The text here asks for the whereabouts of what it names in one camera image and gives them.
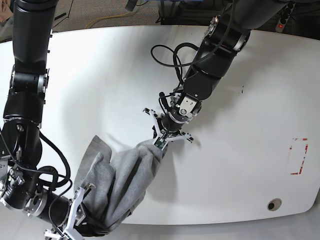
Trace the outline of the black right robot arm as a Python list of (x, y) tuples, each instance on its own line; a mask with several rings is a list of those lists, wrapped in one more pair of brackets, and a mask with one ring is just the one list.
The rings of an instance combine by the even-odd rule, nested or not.
[(92, 186), (77, 189), (74, 199), (55, 194), (73, 185), (70, 165), (59, 157), (65, 174), (53, 166), (38, 167), (42, 144), (43, 108), (49, 81), (48, 45), (56, 11), (55, 0), (16, 0), (13, 4), (13, 54), (7, 101), (0, 130), (0, 201), (8, 209), (23, 210), (52, 224), (47, 239), (82, 240), (101, 236), (83, 204)]

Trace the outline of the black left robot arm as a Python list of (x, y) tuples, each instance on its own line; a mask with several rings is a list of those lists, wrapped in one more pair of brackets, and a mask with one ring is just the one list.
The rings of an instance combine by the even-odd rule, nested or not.
[(251, 31), (261, 27), (288, 2), (286, 0), (234, 0), (214, 17), (200, 46), (184, 42), (172, 50), (178, 85), (169, 94), (159, 93), (163, 113), (145, 109), (154, 121), (153, 145), (164, 150), (169, 142), (193, 141), (183, 125), (198, 115), (202, 102), (210, 97), (244, 48)]

